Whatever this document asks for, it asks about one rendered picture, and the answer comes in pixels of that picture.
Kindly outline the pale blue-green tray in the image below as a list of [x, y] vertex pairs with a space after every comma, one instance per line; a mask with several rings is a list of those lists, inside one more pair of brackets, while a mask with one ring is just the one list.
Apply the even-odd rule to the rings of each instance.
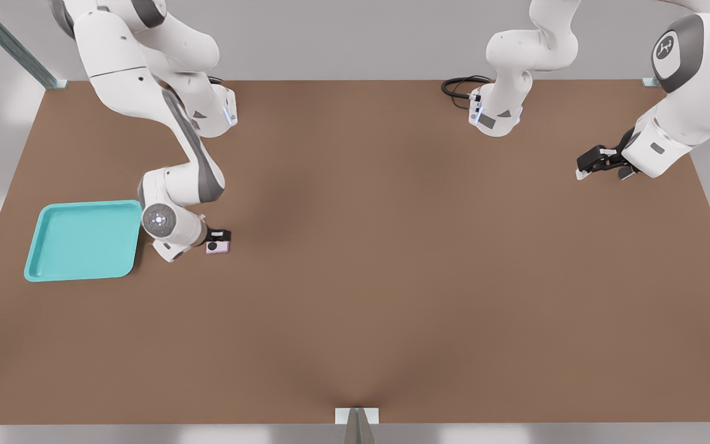
[[30, 282], [121, 278], [133, 268], [137, 200], [50, 204], [37, 219], [23, 276]]

